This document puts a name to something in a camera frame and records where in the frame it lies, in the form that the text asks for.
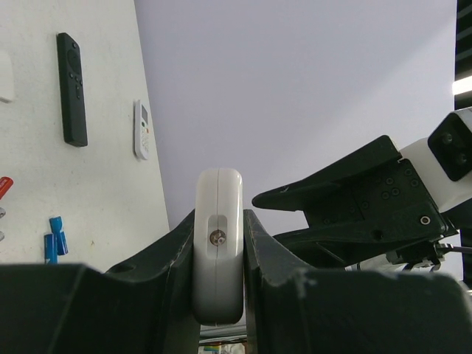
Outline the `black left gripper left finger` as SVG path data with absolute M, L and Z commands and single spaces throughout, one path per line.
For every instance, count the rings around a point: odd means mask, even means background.
M 101 273 L 83 264 L 1 267 L 3 353 L 196 353 L 193 215 Z

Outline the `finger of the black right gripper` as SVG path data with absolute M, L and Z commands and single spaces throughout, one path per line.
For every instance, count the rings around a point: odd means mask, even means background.
M 387 252 L 383 232 L 350 226 L 300 229 L 274 238 L 315 268 L 345 268 Z
M 256 195 L 251 202 L 259 209 L 305 211 L 401 157 L 391 138 L 383 135 L 300 181 Z

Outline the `white battery cover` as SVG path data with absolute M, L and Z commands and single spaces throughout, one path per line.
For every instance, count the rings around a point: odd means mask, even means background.
M 11 103 L 15 99 L 13 65 L 9 53 L 0 51 L 0 99 Z

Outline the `white red-faced remote control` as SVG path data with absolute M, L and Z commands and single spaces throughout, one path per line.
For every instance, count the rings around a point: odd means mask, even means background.
M 206 326 L 243 315 L 243 179 L 232 168 L 200 174 L 195 197 L 192 311 Z

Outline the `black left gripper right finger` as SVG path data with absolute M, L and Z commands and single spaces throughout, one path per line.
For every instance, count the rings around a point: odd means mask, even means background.
M 450 276 L 312 267 L 243 213 L 249 353 L 469 353 L 471 296 Z

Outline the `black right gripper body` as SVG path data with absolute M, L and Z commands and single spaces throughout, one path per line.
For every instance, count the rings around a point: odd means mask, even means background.
M 456 234 L 407 159 L 385 164 L 303 212 L 312 229 L 381 231 L 387 252 L 432 246 Z

